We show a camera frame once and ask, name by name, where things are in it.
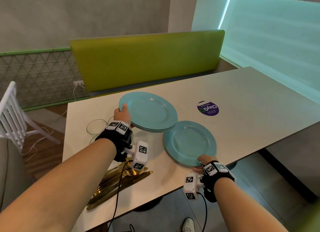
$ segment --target green bench backrest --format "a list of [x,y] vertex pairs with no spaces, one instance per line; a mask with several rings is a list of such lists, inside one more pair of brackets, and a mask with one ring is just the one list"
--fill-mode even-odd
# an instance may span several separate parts
[[89,92],[214,70],[225,32],[160,33],[72,40]]

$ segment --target white table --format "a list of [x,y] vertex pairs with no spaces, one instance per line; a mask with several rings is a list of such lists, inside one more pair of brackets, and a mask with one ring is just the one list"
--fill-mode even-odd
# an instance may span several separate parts
[[[217,158],[230,164],[320,121],[320,105],[246,67],[211,75],[155,85],[68,104],[63,161],[86,147],[93,135],[87,124],[97,118],[108,120],[120,98],[134,91],[162,96],[177,110],[178,120],[205,126],[217,142]],[[219,108],[215,116],[202,114],[197,104],[211,101]],[[149,144],[147,167],[152,175],[119,194],[116,216],[183,186],[190,170],[167,155],[162,133],[133,129],[134,142]],[[116,197],[96,209],[83,210],[73,231],[83,232],[106,221],[114,213]]]

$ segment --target white chair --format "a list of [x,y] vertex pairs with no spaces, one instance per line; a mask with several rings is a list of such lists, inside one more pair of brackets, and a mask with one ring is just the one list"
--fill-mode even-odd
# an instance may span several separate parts
[[[41,133],[54,143],[60,144],[58,139],[46,133],[26,115],[18,104],[16,93],[16,83],[11,81],[0,101],[0,138],[12,140],[20,153],[26,135]],[[27,123],[35,130],[27,132]]]

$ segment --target black wrist strap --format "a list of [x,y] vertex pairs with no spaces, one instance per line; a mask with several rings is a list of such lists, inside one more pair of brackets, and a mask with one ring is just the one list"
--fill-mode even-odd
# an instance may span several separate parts
[[114,143],[117,153],[114,160],[117,162],[126,161],[127,153],[123,152],[124,148],[130,149],[132,131],[129,125],[123,121],[113,121],[98,135],[95,140],[105,138]]
[[215,183],[222,177],[229,178],[232,181],[235,181],[236,178],[225,165],[216,160],[207,163],[206,166],[202,164],[201,166],[204,173],[201,178],[201,182],[205,185],[204,196],[209,202],[215,203],[217,201],[214,195]]

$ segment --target white sneaker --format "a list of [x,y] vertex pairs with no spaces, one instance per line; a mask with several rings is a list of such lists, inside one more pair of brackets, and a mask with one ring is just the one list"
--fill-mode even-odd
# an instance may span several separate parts
[[193,222],[192,218],[186,218],[182,225],[182,232],[196,232],[195,230],[195,223]]

